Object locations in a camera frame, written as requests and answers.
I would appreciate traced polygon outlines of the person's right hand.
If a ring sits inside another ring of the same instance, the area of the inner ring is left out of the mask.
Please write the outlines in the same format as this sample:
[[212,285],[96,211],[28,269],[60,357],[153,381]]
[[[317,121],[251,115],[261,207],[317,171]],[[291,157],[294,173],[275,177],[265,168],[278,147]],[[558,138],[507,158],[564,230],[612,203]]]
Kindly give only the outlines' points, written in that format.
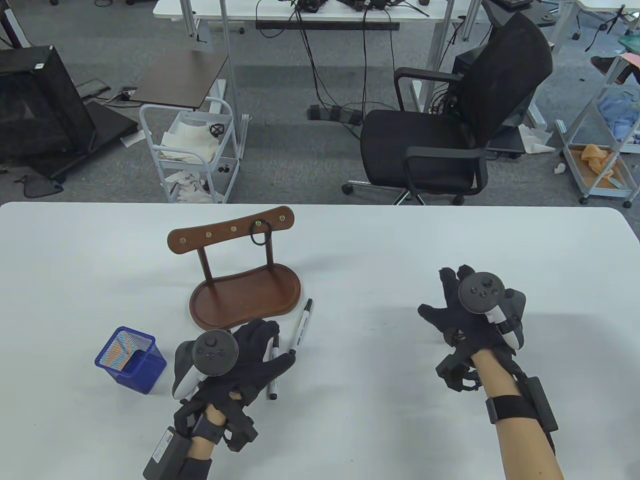
[[476,271],[469,265],[461,265],[457,271],[450,267],[439,270],[446,307],[436,308],[428,304],[421,304],[418,315],[439,330],[448,345],[457,347],[466,343],[473,354],[479,350],[503,350],[510,355],[515,354],[498,327],[489,322],[484,313],[472,313],[466,309],[461,301],[459,290],[461,283]]

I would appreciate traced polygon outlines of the person's left hand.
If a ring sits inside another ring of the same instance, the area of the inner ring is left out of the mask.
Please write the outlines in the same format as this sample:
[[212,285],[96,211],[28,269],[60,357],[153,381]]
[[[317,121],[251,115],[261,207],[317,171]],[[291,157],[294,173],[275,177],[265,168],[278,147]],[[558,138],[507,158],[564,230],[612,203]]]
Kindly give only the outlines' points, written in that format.
[[238,345],[238,357],[233,368],[226,374],[208,377],[192,398],[219,410],[222,400],[231,394],[239,394],[240,404],[249,406],[270,382],[295,364],[296,357],[290,353],[265,361],[269,342],[280,332],[278,322],[263,318],[256,318],[240,327],[233,333]]

